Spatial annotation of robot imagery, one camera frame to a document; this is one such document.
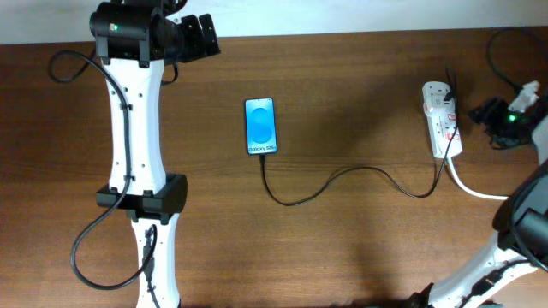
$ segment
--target cable clip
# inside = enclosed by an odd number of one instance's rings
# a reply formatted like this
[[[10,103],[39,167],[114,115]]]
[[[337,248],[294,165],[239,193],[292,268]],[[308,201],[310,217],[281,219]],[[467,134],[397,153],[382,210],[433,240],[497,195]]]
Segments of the cable clip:
[[[535,104],[537,99],[539,99],[539,96],[536,94],[539,88],[540,83],[538,81],[532,81],[523,85],[520,94],[510,104],[508,110],[524,113],[529,106]]]

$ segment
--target white cable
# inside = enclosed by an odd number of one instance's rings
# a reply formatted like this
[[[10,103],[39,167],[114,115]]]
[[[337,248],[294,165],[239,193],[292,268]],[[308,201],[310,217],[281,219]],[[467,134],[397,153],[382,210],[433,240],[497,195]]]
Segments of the white cable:
[[[451,157],[447,157],[447,163],[449,164],[449,169],[451,171],[451,176],[453,177],[453,180],[455,180],[456,184],[462,188],[463,191],[476,196],[480,198],[488,198],[493,200],[506,200],[508,196],[493,196],[493,195],[486,195],[484,193],[475,192],[472,189],[466,187],[464,184],[462,184],[461,179],[456,175],[455,166],[453,165],[453,160]]]

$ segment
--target black clamp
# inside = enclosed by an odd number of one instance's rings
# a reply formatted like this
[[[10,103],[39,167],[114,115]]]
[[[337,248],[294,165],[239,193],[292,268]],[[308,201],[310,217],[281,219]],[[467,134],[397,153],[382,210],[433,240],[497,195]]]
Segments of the black clamp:
[[[167,225],[173,214],[182,212],[187,201],[188,184],[185,175],[168,174],[166,180],[165,186],[156,194],[151,191],[144,191],[141,196],[127,194],[118,209],[126,210],[134,222],[139,218],[151,218]],[[118,190],[110,190],[107,184],[97,192],[97,205],[111,207],[119,198]]]

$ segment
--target blue phone screen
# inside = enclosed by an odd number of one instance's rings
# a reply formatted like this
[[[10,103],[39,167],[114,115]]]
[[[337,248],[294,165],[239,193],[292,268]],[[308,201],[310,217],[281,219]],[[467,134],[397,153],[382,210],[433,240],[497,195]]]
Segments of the blue phone screen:
[[[276,121],[272,98],[246,101],[247,153],[276,153]]]

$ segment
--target black device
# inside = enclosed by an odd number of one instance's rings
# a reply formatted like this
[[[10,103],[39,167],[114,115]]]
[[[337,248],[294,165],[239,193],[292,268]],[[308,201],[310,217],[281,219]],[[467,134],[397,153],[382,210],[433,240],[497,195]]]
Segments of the black device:
[[[525,113],[513,112],[502,98],[490,98],[468,113],[476,124],[485,124],[485,133],[491,137],[495,150],[507,150],[532,142],[533,130],[548,116],[548,96],[528,108]]]
[[[179,24],[166,16],[186,1],[126,0],[124,4],[101,3],[92,13],[90,31],[96,42],[97,56],[108,65],[111,58],[149,62],[164,59],[165,65],[190,62],[220,53],[215,27],[209,14],[182,17]]]

